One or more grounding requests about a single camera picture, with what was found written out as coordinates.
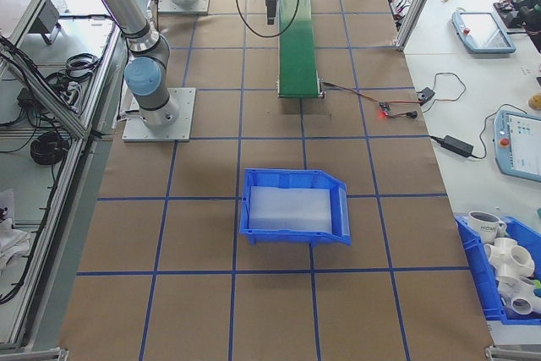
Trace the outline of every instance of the tablet screen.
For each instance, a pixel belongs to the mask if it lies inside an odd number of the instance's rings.
[[[507,120],[513,169],[541,175],[541,120],[512,114]]]
[[[468,36],[473,40],[476,48],[507,48],[509,46],[492,14],[464,13],[461,14],[461,18],[464,25],[470,29]]]

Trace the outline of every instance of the pvc pipe connector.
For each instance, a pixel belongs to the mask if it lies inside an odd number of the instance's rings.
[[[500,282],[498,293],[505,300],[505,306],[519,315],[541,314],[541,298],[535,295],[535,283],[520,277],[511,286]]]
[[[535,269],[530,253],[512,238],[497,238],[494,245],[484,245],[484,252],[499,282],[512,286],[521,276],[531,276]]]

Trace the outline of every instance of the connector plug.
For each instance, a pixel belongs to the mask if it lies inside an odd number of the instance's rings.
[[[430,101],[434,97],[435,93],[433,90],[431,90],[428,86],[421,90],[420,92],[417,92],[417,98],[421,102],[421,106],[425,104],[427,101]]]

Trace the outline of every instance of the blue storage crate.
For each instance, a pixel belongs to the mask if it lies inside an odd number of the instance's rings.
[[[534,275],[541,279],[541,234],[513,217],[502,217],[501,220],[507,223],[509,237],[532,255],[536,268]],[[541,325],[541,316],[518,315],[503,305],[494,269],[484,252],[481,237],[467,226],[467,216],[457,216],[456,223],[486,320],[500,320],[505,325]]]
[[[250,229],[250,192],[253,186],[275,188],[329,189],[331,196],[332,233],[295,230]],[[244,172],[243,207],[240,216],[240,233],[251,244],[258,242],[287,241],[292,243],[344,243],[351,245],[347,216],[346,184],[323,171],[247,169]]]

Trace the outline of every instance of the floor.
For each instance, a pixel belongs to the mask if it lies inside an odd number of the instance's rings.
[[[264,0],[239,0],[264,32]],[[321,78],[415,100],[386,0],[312,0]],[[73,360],[482,360],[490,345],[422,118],[351,92],[276,97],[278,41],[234,0],[161,18],[170,86],[195,86],[187,144],[117,129],[59,344]],[[393,107],[393,112],[413,110]],[[352,245],[249,245],[247,167],[347,184]]]

